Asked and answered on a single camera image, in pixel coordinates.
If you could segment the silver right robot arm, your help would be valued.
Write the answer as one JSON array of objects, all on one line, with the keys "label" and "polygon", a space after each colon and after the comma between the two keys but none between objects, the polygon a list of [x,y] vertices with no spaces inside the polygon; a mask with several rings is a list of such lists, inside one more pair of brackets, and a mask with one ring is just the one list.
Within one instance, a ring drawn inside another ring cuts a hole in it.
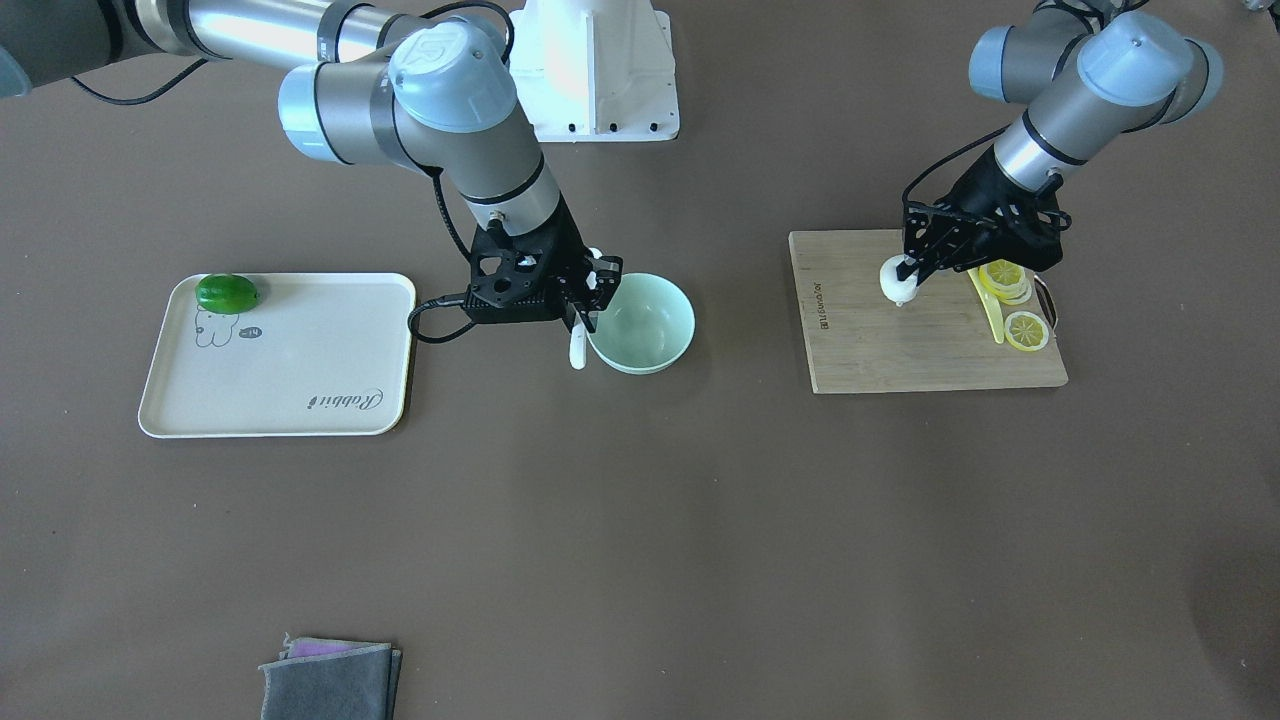
[{"label": "silver right robot arm", "polygon": [[471,323],[595,331],[622,261],[581,240],[507,67],[515,28],[367,1],[5,1],[3,95],[150,53],[285,69],[278,114],[306,156],[449,176],[476,222]]}]

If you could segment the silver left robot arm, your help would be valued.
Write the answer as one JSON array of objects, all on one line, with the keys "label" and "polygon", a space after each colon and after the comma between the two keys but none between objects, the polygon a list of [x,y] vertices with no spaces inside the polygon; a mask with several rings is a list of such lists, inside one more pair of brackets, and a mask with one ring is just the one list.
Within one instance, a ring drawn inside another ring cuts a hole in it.
[{"label": "silver left robot arm", "polygon": [[969,81],[1021,115],[980,140],[982,155],[932,204],[904,201],[893,281],[996,260],[1043,272],[1061,260],[1064,181],[1120,135],[1207,108],[1225,65],[1206,42],[1128,3],[1041,1],[1023,26],[983,33]]}]

